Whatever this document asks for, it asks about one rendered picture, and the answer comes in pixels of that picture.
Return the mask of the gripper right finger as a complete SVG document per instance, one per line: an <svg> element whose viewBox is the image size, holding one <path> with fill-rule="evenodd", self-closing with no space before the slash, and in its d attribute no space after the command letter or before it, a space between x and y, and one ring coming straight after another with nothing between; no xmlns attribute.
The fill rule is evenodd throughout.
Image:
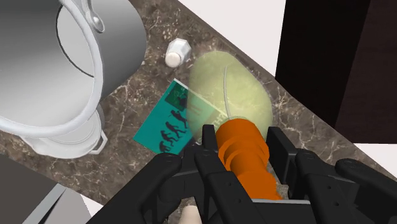
<svg viewBox="0 0 397 224"><path fill-rule="evenodd" d="M351 158L335 165L269 127L269 162L290 199L307 199L317 224L397 224L397 181Z"/></svg>

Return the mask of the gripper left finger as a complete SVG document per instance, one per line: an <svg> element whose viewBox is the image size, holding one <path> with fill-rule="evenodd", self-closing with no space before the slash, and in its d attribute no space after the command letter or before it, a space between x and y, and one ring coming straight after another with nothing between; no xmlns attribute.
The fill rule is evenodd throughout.
<svg viewBox="0 0 397 224"><path fill-rule="evenodd" d="M87 224L164 224L190 197L202 224L263 224L236 175L218 158L213 125L202 133L203 143L182 157L154 156Z"/></svg>

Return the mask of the beige rounded object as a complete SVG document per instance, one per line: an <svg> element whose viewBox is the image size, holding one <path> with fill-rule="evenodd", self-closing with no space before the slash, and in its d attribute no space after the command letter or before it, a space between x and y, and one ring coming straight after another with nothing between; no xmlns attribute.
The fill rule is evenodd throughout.
<svg viewBox="0 0 397 224"><path fill-rule="evenodd" d="M184 207L178 224L202 224L197 206Z"/></svg>

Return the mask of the teal book with black figures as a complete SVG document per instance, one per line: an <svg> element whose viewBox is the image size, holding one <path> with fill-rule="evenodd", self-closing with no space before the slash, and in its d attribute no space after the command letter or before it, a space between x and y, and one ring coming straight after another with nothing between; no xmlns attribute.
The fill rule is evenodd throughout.
<svg viewBox="0 0 397 224"><path fill-rule="evenodd" d="M151 110L133 140L154 153L181 155L194 145L186 119L188 87L175 79Z"/></svg>

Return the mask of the dark wooden cabinet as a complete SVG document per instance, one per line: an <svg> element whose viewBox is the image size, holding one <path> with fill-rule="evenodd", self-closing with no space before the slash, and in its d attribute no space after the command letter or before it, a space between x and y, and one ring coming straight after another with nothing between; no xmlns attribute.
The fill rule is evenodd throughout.
<svg viewBox="0 0 397 224"><path fill-rule="evenodd" d="M275 78L351 142L397 144L397 0L286 0Z"/></svg>

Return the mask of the white salt shaker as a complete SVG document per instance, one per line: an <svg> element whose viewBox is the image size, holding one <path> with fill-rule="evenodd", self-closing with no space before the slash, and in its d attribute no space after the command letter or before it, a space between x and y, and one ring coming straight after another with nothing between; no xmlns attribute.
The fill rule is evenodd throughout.
<svg viewBox="0 0 397 224"><path fill-rule="evenodd" d="M179 67L190 58L192 48L185 39L176 38L171 41L165 53L165 63L167 66Z"/></svg>

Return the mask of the grey block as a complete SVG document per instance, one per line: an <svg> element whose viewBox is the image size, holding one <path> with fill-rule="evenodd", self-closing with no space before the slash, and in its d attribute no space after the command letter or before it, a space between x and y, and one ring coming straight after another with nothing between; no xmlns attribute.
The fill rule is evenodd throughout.
<svg viewBox="0 0 397 224"><path fill-rule="evenodd" d="M0 155L0 224L86 224L81 195Z"/></svg>

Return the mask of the large silver stock pot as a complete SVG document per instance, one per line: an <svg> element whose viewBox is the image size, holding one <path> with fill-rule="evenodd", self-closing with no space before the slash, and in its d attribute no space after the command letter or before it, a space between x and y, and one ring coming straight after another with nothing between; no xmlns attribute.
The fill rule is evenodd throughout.
<svg viewBox="0 0 397 224"><path fill-rule="evenodd" d="M67 134L141 66L130 0L0 0L0 130Z"/></svg>

